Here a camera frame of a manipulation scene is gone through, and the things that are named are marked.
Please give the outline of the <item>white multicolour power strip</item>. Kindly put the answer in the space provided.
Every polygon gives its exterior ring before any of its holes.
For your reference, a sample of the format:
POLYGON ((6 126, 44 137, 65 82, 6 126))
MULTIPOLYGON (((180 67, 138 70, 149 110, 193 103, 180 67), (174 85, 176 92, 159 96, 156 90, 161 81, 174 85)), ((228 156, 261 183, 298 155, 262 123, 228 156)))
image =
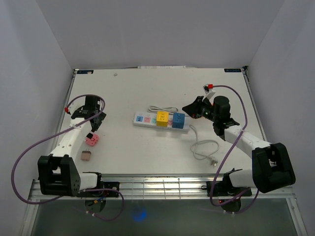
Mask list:
POLYGON ((157 113, 150 113, 150 112, 136 112, 133 125, 139 127, 145 127, 150 129, 161 129, 167 131, 176 131, 182 133, 188 133, 190 130, 191 119, 185 116, 185 124, 183 129, 172 128, 172 121, 173 121, 173 114, 169 113, 168 118, 168 126, 167 127, 159 127, 156 124, 157 113))

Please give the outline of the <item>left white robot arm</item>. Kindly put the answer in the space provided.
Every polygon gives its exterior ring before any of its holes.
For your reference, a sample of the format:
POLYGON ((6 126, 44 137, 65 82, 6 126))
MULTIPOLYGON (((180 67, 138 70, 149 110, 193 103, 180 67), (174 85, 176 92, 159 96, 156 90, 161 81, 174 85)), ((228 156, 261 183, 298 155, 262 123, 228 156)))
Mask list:
POLYGON ((97 172, 79 172, 76 157, 81 145, 94 146, 98 142, 95 132, 106 117, 103 98, 84 95, 83 105, 71 100, 65 107, 70 115, 69 128, 62 132, 62 139, 47 156, 41 156, 37 162, 40 190, 43 195, 76 197, 88 190, 93 196, 104 192, 104 184, 97 172))

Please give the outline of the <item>yellow cube socket adapter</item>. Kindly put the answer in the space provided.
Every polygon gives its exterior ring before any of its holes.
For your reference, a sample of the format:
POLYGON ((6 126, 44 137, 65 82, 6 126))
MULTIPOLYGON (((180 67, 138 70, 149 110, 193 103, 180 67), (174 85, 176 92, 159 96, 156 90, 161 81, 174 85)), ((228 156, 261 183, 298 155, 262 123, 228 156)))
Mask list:
POLYGON ((157 118, 156 118, 156 124, 159 127, 167 127, 168 126, 168 118, 169 113, 166 111, 158 111, 157 112, 157 118))

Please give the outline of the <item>blue cube socket adapter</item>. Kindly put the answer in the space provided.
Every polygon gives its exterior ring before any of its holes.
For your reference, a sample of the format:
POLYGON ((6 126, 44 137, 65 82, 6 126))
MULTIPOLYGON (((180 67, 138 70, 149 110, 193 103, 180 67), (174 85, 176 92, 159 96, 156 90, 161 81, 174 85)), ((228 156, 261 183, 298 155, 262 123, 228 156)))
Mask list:
POLYGON ((185 114, 182 113, 174 113, 172 128, 183 129, 185 124, 185 114))

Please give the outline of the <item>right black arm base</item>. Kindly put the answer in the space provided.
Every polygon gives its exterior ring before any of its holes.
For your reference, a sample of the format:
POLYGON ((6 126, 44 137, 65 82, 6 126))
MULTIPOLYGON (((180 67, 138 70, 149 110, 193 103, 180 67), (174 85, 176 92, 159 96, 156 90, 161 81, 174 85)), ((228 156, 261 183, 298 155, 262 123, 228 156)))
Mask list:
MULTIPOLYGON (((202 190, 207 191, 208 197, 210 197, 211 186, 212 186, 211 181, 207 181, 205 185, 201 186, 202 190)), ((219 181, 219 182, 216 182, 215 184, 215 187, 213 190, 213 196, 214 197, 234 197, 243 191, 245 191, 245 193, 242 196, 245 196, 245 197, 252 196, 252 191, 250 189, 247 189, 245 187, 225 186, 223 183, 219 181)))

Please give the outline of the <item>pink plug adapter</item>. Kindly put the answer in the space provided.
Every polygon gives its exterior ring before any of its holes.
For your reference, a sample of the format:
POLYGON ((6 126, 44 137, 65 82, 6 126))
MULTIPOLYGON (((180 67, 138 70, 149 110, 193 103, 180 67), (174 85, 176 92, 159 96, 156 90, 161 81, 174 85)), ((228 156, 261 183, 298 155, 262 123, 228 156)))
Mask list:
POLYGON ((94 147, 99 141, 99 136, 95 133, 89 133, 86 136, 85 143, 91 147, 94 147))

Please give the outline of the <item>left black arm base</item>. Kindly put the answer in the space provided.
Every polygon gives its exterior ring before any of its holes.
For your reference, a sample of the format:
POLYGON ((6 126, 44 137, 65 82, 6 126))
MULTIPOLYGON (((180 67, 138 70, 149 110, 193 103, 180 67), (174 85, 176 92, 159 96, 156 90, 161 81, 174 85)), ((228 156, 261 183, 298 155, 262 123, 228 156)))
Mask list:
POLYGON ((101 181, 97 184, 94 189, 103 189, 106 188, 108 190, 102 191, 81 191, 77 197, 80 198, 116 198, 119 197, 119 194, 116 191, 120 189, 120 182, 117 181, 101 181))

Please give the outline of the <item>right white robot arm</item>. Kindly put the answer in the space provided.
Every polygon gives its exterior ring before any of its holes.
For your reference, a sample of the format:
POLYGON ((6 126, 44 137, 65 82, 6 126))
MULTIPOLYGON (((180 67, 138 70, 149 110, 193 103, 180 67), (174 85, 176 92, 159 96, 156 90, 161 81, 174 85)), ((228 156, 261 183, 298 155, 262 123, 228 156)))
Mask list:
POLYGON ((213 103, 202 96, 197 97, 182 110, 191 118, 204 117, 213 123, 217 136, 244 152, 251 160, 249 170, 232 169, 223 175, 219 182, 213 181, 213 194, 219 191, 234 195, 240 188, 257 188, 262 193, 293 185, 296 176, 282 143, 272 144, 257 138, 236 122, 230 114, 229 99, 216 96, 213 103))

